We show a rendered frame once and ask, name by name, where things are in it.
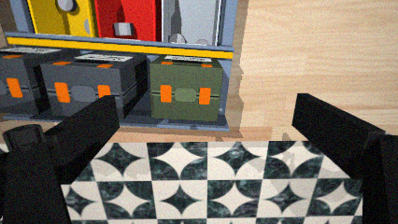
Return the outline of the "yellow open bin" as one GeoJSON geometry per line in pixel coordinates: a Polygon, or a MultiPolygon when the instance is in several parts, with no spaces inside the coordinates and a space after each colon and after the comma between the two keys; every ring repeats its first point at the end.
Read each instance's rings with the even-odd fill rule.
{"type": "Polygon", "coordinates": [[[99,37],[94,0],[76,0],[73,12],[60,9],[57,0],[28,0],[36,34],[99,37]],[[89,19],[89,35],[83,26],[89,19]]]}

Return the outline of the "grey open bin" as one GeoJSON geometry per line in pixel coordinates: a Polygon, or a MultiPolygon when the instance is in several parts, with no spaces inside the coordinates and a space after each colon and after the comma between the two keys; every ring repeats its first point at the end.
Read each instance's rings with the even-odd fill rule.
{"type": "Polygon", "coordinates": [[[186,43],[200,39],[217,46],[221,0],[162,0],[162,42],[181,34],[186,43]]]}

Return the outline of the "dark grey metal shelf frame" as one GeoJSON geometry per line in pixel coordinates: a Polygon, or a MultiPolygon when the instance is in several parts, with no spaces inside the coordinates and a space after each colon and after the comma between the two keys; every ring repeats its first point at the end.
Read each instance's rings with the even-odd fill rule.
{"type": "MultiPolygon", "coordinates": [[[[14,19],[19,32],[5,32],[6,36],[20,37],[20,38],[34,38],[34,39],[48,39],[48,40],[63,40],[63,41],[77,41],[77,42],[91,42],[91,43],[105,43],[118,45],[132,45],[145,47],[159,47],[172,49],[199,49],[212,51],[234,52],[232,47],[235,31],[235,18],[237,11],[238,0],[221,0],[220,5],[220,23],[218,32],[217,46],[189,44],[189,43],[175,43],[175,42],[157,42],[144,41],[134,39],[120,39],[120,38],[103,38],[103,37],[88,37],[75,35],[52,35],[52,34],[36,34],[31,11],[28,0],[9,0],[14,15],[14,19]]],[[[150,127],[150,128],[166,128],[166,129],[184,129],[184,130],[202,130],[202,131],[219,131],[229,132],[229,126],[225,118],[225,109],[231,74],[232,59],[217,58],[223,68],[221,96],[218,121],[199,121],[199,120],[183,120],[183,119],[152,119],[150,108],[150,81],[149,81],[149,64],[157,59],[162,54],[157,53],[143,53],[143,52],[129,52],[116,50],[101,50],[101,49],[79,49],[80,54],[92,51],[104,52],[118,52],[118,53],[133,53],[147,55],[148,68],[148,90],[138,101],[132,111],[125,119],[119,119],[120,126],[132,127],[150,127]]],[[[62,122],[68,117],[53,116],[51,108],[45,112],[34,114],[17,114],[9,113],[3,116],[3,119],[12,120],[29,120],[29,121],[46,121],[46,122],[62,122]]]]}

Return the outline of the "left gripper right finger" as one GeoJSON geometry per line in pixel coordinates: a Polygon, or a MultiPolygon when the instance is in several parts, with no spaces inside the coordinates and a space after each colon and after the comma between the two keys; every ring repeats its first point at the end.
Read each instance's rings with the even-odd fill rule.
{"type": "Polygon", "coordinates": [[[291,124],[351,179],[363,179],[362,224],[398,224],[398,135],[308,94],[291,124]]]}

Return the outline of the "red bin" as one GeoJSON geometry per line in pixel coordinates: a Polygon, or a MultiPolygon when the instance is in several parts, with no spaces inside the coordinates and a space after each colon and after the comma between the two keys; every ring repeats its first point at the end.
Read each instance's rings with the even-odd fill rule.
{"type": "Polygon", "coordinates": [[[94,3],[99,37],[162,42],[162,0],[94,0],[94,3]],[[114,22],[132,23],[135,34],[116,35],[114,22]]]}

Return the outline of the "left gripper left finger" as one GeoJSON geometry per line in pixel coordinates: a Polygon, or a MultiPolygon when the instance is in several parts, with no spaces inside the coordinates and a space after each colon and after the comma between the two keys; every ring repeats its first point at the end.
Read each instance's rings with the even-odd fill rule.
{"type": "Polygon", "coordinates": [[[2,224],[72,224],[61,185],[71,185],[119,128],[115,95],[104,95],[44,133],[39,124],[4,132],[2,224]]]}

